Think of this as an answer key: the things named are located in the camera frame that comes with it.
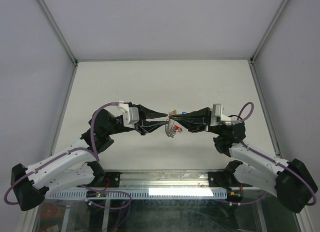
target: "gray enclosure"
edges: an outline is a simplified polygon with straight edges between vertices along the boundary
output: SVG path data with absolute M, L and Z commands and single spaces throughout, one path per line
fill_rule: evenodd
M 2 195 L 13 165 L 48 156 L 77 60 L 253 58 L 280 152 L 320 185 L 320 0 L 44 1 L 0 0 Z M 22 213 L 1 205 L 14 231 Z M 308 210 L 320 230 L 320 205 Z

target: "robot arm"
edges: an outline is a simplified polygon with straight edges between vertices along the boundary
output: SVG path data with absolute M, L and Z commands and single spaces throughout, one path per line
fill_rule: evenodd
M 147 121 L 166 117 L 167 114 L 152 111 L 142 105 L 122 101 L 110 105 L 117 106 L 122 115 L 115 117 L 104 110 L 103 106 L 89 121 L 91 128 L 68 148 L 26 168 L 22 164 L 14 166 L 11 172 L 11 188 L 5 194 L 4 201 L 9 205 L 19 204 L 22 211 L 27 211 L 61 190 L 78 185 L 100 184 L 105 177 L 105 171 L 99 164 L 98 154 L 114 142 L 110 135 L 134 130 L 145 135 L 168 123 Z M 70 170 L 79 163 L 82 163 L 81 167 Z M 7 200 L 12 189 L 17 203 Z
M 244 121 L 253 111 L 253 104 L 248 104 L 252 106 L 249 115 L 243 119 L 237 116 L 239 120 L 236 121 L 223 115 L 221 104 L 173 115 L 171 119 L 190 132 L 206 131 L 218 135 L 213 138 L 217 151 L 235 159 L 224 169 L 222 177 L 214 178 L 226 189 L 229 189 L 228 182 L 232 180 L 258 187 L 277 197 L 283 206 L 295 213 L 299 213 L 305 205 L 315 204 L 318 187 L 303 162 L 297 159 L 290 162 L 276 156 L 270 158 L 267 153 L 243 140 L 246 137 Z

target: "aluminum frame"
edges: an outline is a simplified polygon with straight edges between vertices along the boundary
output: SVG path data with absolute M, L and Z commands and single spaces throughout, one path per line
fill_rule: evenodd
M 256 205 L 257 215 L 258 215 L 258 218 L 260 221 L 261 231 L 267 232 L 268 230 L 267 230 L 266 221 L 265 221 L 264 213 L 262 210 L 261 202 L 258 201 L 255 205 Z
M 281 15 L 282 15 L 284 9 L 286 8 L 287 4 L 289 3 L 289 1 L 290 0 L 282 0 L 282 2 L 280 4 L 279 8 L 277 9 L 272 21 L 268 25 L 267 30 L 265 31 L 265 34 L 263 35 L 263 37 L 262 37 L 262 39 L 261 39 L 261 41 L 260 41 L 260 43 L 259 43 L 254 55 L 252 56 L 252 59 L 249 59 L 249 58 L 225 58 L 225 59 L 229 59 L 229 60 L 232 60 L 232 59 L 245 59 L 245 60 L 248 60 L 249 66 L 250 66 L 251 72 L 252 72 L 253 81 L 255 83 L 255 86 L 256 86 L 256 89 L 257 89 L 257 93 L 258 93 L 258 96 L 259 96 L 259 99 L 260 99 L 260 103 L 262 105 L 263 113 L 264 113 L 264 116 L 265 116 L 265 120 L 266 120 L 268 129 L 269 129 L 269 133 L 270 133 L 270 137 L 271 137 L 271 140 L 272 140 L 272 144 L 273 144 L 275 152 L 280 157 L 282 157 L 282 155 L 281 155 L 281 151 L 280 151 L 280 148 L 279 148 L 277 136 L 276 136 L 273 124 L 272 124 L 272 120 L 271 120 L 271 117 L 270 117 L 270 114 L 269 114 L 269 111 L 268 111 L 267 103 L 266 103 L 266 100 L 265 100 L 265 97 L 264 97 L 264 93 L 263 93 L 263 90 L 262 90 L 260 82 L 259 82 L 258 75 L 257 75 L 256 70 L 255 70 L 254 63 L 255 63 L 255 60 L 258 58 L 258 56 L 259 56 L 261 50 L 263 49 L 263 47 L 267 44 L 269 37 L 271 36 L 274 28 L 277 25 L 277 22 L 279 21 L 279 18 L 281 17 Z M 72 50 L 70 49 L 70 47 L 69 47 L 68 43 L 66 42 L 63 34 L 61 33 L 61 31 L 60 31 L 60 29 L 59 29 L 54 17 L 52 16 L 51 12 L 49 11 L 45 1 L 44 0 L 36 0 L 36 2 L 39 5 L 40 9 L 42 10 L 44 16 L 46 17 L 46 19 L 48 21 L 48 24 L 50 25 L 50 27 L 52 28 L 53 32 L 57 36 L 58 41 L 61 43 L 62 47 L 66 51 L 66 53 L 69 56 L 70 60 L 73 62 L 72 74 L 71 74 L 70 81 L 69 81 L 69 84 L 68 84 L 68 87 L 67 87 L 67 90 L 66 90 L 66 96 L 65 96 L 65 98 L 63 100 L 62 105 L 60 106 L 61 107 L 61 111 L 60 111 L 60 115 L 59 115 L 59 118 L 58 118 L 58 121 L 57 121 L 57 124 L 56 124 L 56 130 L 55 130 L 55 133 L 54 133 L 54 135 L 52 137 L 52 140 L 51 140 L 51 143 L 50 143 L 50 147 L 49 147 L 49 151 L 50 151 L 49 155 L 51 155 L 52 152 L 54 151 L 55 147 L 56 147 L 56 144 L 57 144 L 58 135 L 59 135 L 59 132 L 60 132 L 60 129 L 61 129 L 62 120 L 63 120 L 64 114 L 65 114 L 65 111 L 66 111 L 66 107 L 67 107 L 69 95 L 70 95 L 70 92 L 71 92 L 72 84 L 73 84 L 73 81 L 74 81 L 74 78 L 75 78 L 75 74 L 76 74 L 76 71 L 77 71 L 78 60 L 75 58 L 74 54 L 72 53 Z M 101 60 L 86 60 L 86 59 L 83 59 L 81 61 L 101 61 Z M 25 212 L 23 214 L 22 218 L 21 218 L 21 221 L 20 221 L 20 224 L 18 226 L 17 231 L 19 231 L 19 232 L 32 231 L 32 227 L 33 227 L 34 221 L 35 221 L 36 216 L 37 216 L 37 211 L 38 211 L 38 208 L 35 208 L 33 210 Z M 296 220 L 298 221 L 298 224 L 300 225 L 301 232 L 307 232 L 307 231 L 308 232 L 313 232 L 313 231 L 315 231 L 315 227 L 314 227 L 314 225 L 313 225 L 313 223 L 311 221 L 309 212 L 308 212 L 308 210 L 306 208 L 303 209 L 300 214 L 296 215 Z

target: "white wall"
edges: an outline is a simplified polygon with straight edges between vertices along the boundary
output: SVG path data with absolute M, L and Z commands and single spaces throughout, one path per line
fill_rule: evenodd
M 256 70 L 282 153 L 306 164 L 320 186 L 320 0 L 292 0 Z M 309 207 L 320 231 L 320 204 Z
M 35 0 L 0 0 L 0 194 L 11 168 L 48 155 L 72 64 Z M 1 231 L 13 232 L 19 206 L 0 202 Z
M 162 113 L 191 112 L 222 103 L 226 115 L 238 114 L 252 101 L 255 111 L 246 122 L 247 139 L 274 155 L 246 60 L 80 62 L 56 152 L 87 131 L 96 109 L 119 100 Z M 114 107 L 107 110 L 121 113 Z M 115 170 L 223 169 L 230 159 L 216 151 L 213 136 L 184 130 L 172 139 L 164 127 L 145 136 L 135 131 L 112 135 L 115 142 L 99 155 L 100 163 Z

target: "purple cable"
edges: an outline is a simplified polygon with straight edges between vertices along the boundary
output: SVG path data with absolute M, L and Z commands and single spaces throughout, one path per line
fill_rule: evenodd
M 120 219 L 121 219 L 122 216 L 125 214 L 125 212 L 126 212 L 126 208 L 124 208 L 123 210 L 120 210 L 119 216 L 118 216 L 118 218 L 117 218 L 117 220 L 116 220 L 116 222 L 115 222 L 115 225 L 114 225 L 112 231 L 115 231 L 115 230 L 117 229 L 118 224 L 119 224 L 119 222 L 120 222 Z
M 125 218 L 124 218 L 119 224 L 116 223 L 114 231 L 115 231 L 117 228 L 119 228 L 119 226 L 122 225 L 122 224 L 128 219 L 129 214 L 130 214 L 130 210 L 131 210 L 131 206 L 129 205 L 129 207 L 128 207 L 128 212 L 127 212 L 127 213 L 126 213 L 125 211 L 123 212 L 123 215 L 126 213 Z
M 246 104 L 242 107 L 242 109 L 240 110 L 240 113 L 239 113 L 238 116 L 241 117 L 241 114 L 243 113 L 244 109 L 245 109 L 249 104 L 251 105 L 251 110 L 250 110 L 250 113 L 248 114 L 248 116 L 246 116 L 246 117 L 243 118 L 242 120 L 237 120 L 237 121 L 245 121 L 246 119 L 248 119 L 248 118 L 252 115 L 253 108 L 254 108 L 254 104 L 253 104 L 252 102 L 248 102 L 248 103 L 246 103 Z M 272 163 L 274 163 L 274 164 L 277 165 L 277 162 L 276 162 L 274 159 L 270 158 L 269 156 L 267 156 L 267 155 L 265 155 L 265 154 L 262 154 L 262 153 L 260 153 L 259 151 L 255 150 L 255 149 L 253 149 L 253 148 L 250 148 L 250 147 L 249 147 L 248 145 L 246 145 L 243 141 L 241 141 L 241 144 L 242 144 L 246 149 L 250 150 L 251 152 L 253 152 L 253 153 L 255 153 L 255 154 L 257 154 L 257 155 L 265 158 L 266 160 L 268 160 L 268 161 L 270 161 L 270 162 L 272 162 Z M 307 205 L 308 205 L 308 206 L 314 206 L 314 205 L 317 203 L 317 197 L 316 197 L 316 194 L 314 193 L 314 191 L 312 190 L 312 188 L 308 185 L 308 183 L 307 183 L 301 176 L 299 176 L 296 172 L 294 172 L 294 171 L 291 170 L 290 168 L 286 167 L 285 165 L 283 165 L 283 164 L 281 164 L 281 163 L 278 163 L 278 165 L 279 165 L 281 168 L 283 168 L 283 169 L 285 169 L 286 171 L 288 171 L 288 172 L 290 172 L 291 174 L 293 174 L 296 178 L 298 178 L 298 180 L 300 180 L 300 181 L 308 188 L 308 190 L 310 191 L 310 193 L 311 193 L 311 195 L 312 195 L 313 202 L 308 203 Z M 263 194 L 257 201 L 261 200 L 262 197 L 265 196 L 265 194 Z
M 244 117 L 243 119 L 240 119 L 238 118 L 238 120 L 235 120 L 235 121 L 231 121 L 232 124 L 238 124 L 238 123 L 242 123 L 243 121 L 246 121 L 251 115 L 252 113 L 254 112 L 254 109 L 255 109 L 255 105 L 252 103 L 252 102 L 247 102 L 240 110 L 240 113 L 239 113 L 239 116 L 241 116 L 241 114 L 243 113 L 243 111 L 245 110 L 245 108 L 248 106 L 248 105 L 251 105 L 251 109 L 250 109 L 250 112 L 249 114 Z
M 97 152 L 97 148 L 96 148 L 96 144 L 95 144 L 95 136 L 94 136 L 94 124 L 95 124 L 95 120 L 96 120 L 96 117 L 97 117 L 97 114 L 102 110 L 104 109 L 105 107 L 107 106 L 117 106 L 119 103 L 118 102 L 110 102 L 108 104 L 105 104 L 103 105 L 102 107 L 100 107 L 97 111 L 95 111 L 95 113 L 93 114 L 92 116 L 92 121 L 91 121 L 91 126 L 90 126 L 90 139 L 91 139 L 91 144 L 92 144 L 92 151 L 88 150 L 87 148 L 84 148 L 84 147 L 78 147 L 78 148 L 74 148 L 72 150 L 69 150 L 68 152 L 69 153 L 72 153 L 72 152 L 75 152 L 75 151 L 79 151 L 79 150 L 85 150 L 87 152 L 89 152 L 90 154 L 93 155 L 93 157 L 99 161 L 99 157 L 98 157 L 98 152 Z M 16 182 L 14 182 L 10 187 L 9 189 L 6 191 L 6 193 L 4 194 L 4 197 L 3 197 L 3 200 L 4 202 L 7 204 L 7 205 L 18 205 L 18 202 L 10 202 L 8 201 L 8 195 L 10 193 L 10 191 L 12 191 L 12 189 L 17 185 L 19 184 L 22 180 L 24 180 L 25 178 L 27 178 L 28 176 L 34 174 L 34 173 L 37 173 L 39 170 L 41 170 L 42 168 L 46 167 L 47 165 L 51 164 L 52 162 L 60 159 L 61 157 L 67 155 L 68 153 L 67 152 L 64 152 L 60 155 L 58 155 L 57 157 L 53 158 L 52 160 L 49 160 L 48 162 L 44 163 L 43 165 L 39 166 L 38 168 L 36 168 L 34 170 L 34 172 L 29 172 L 28 174 L 22 176 L 20 179 L 18 179 Z
M 93 150 L 93 156 L 95 157 L 96 161 L 100 161 L 99 156 L 98 156 L 98 151 L 96 148 L 96 143 L 95 143 L 95 135 L 94 135 L 94 126 L 95 126 L 95 120 L 97 118 L 98 113 L 103 110 L 104 108 L 108 106 L 118 106 L 118 102 L 110 102 L 108 104 L 105 104 L 101 106 L 97 111 L 94 112 L 91 120 L 91 126 L 90 126 L 90 139 L 91 139 L 91 144 L 92 144 L 92 150 Z
M 255 154 L 257 154 L 257 155 L 265 158 L 265 159 L 268 160 L 268 161 L 271 161 L 271 162 L 274 163 L 274 164 L 277 164 L 277 162 L 276 162 L 274 159 L 272 159 L 272 158 L 270 158 L 269 156 L 266 156 L 266 155 L 260 153 L 259 151 L 256 151 L 256 150 L 253 149 L 253 148 L 250 148 L 250 147 L 249 147 L 248 145 L 246 145 L 243 141 L 241 141 L 241 144 L 242 144 L 245 148 L 247 148 L 248 150 L 250 150 L 251 152 L 253 152 L 253 153 L 255 153 Z M 279 165 L 281 168 L 283 168 L 283 169 L 285 169 L 286 171 L 288 171 L 288 172 L 290 172 L 291 174 L 293 174 L 295 177 L 297 177 L 298 180 L 300 180 L 300 181 L 308 188 L 308 190 L 310 191 L 310 193 L 311 193 L 311 195 L 312 195 L 313 202 L 312 202 L 312 203 L 308 203 L 307 205 L 308 205 L 308 206 L 314 206 L 314 205 L 317 203 L 317 197 L 316 197 L 316 194 L 314 193 L 314 191 L 312 190 L 312 188 L 308 185 L 308 183 L 307 183 L 301 176 L 299 176 L 296 172 L 294 172 L 294 171 L 291 170 L 290 168 L 286 167 L 285 165 L 283 165 L 283 164 L 281 164 L 281 163 L 278 163 L 278 165 Z
M 89 152 L 90 154 L 93 155 L 92 151 L 88 150 L 87 148 L 84 148 L 84 147 L 78 147 L 78 148 L 74 148 L 72 150 L 69 150 L 69 153 L 72 153 L 72 152 L 75 152 L 75 151 L 79 151 L 79 150 L 84 150 L 84 151 L 87 151 Z M 10 191 L 13 190 L 13 188 L 19 184 L 22 180 L 24 180 L 25 178 L 29 177 L 30 175 L 34 174 L 34 173 L 37 173 L 39 170 L 43 169 L 44 167 L 46 167 L 47 165 L 51 164 L 52 162 L 60 159 L 61 157 L 67 155 L 68 153 L 67 152 L 64 152 L 60 155 L 58 155 L 57 157 L 49 160 L 48 162 L 44 163 L 43 165 L 39 166 L 38 168 L 35 168 L 34 171 L 31 171 L 27 174 L 25 174 L 24 176 L 22 176 L 20 179 L 18 179 L 16 182 L 14 182 L 10 187 L 9 189 L 6 191 L 6 193 L 4 194 L 4 197 L 3 197 L 3 200 L 4 202 L 7 204 L 7 205 L 11 205 L 11 206 L 14 206 L 14 205 L 18 205 L 18 202 L 10 202 L 8 201 L 8 195 L 10 193 Z
M 131 195 L 130 195 L 129 193 L 127 193 L 127 192 L 124 192 L 124 191 L 102 191 L 102 190 L 92 189 L 92 188 L 90 188 L 90 187 L 88 187 L 88 186 L 83 186 L 83 185 L 82 185 L 82 186 L 79 186 L 79 187 L 85 188 L 85 189 L 87 189 L 87 190 L 89 190 L 89 191 L 98 192 L 98 193 L 101 193 L 101 194 L 106 194 L 106 193 L 119 193 L 119 194 L 124 194 L 124 195 L 126 195 L 126 196 L 129 197 L 129 202 L 126 203 L 124 206 L 120 206 L 120 207 L 105 207 L 105 206 L 98 205 L 98 204 L 96 204 L 96 203 L 93 202 L 93 201 L 90 201 L 93 205 L 98 206 L 98 207 L 103 208 L 103 209 L 106 209 L 106 210 L 121 210 L 121 209 L 124 209 L 124 208 L 128 207 L 128 206 L 130 205 L 131 201 L 132 201 Z

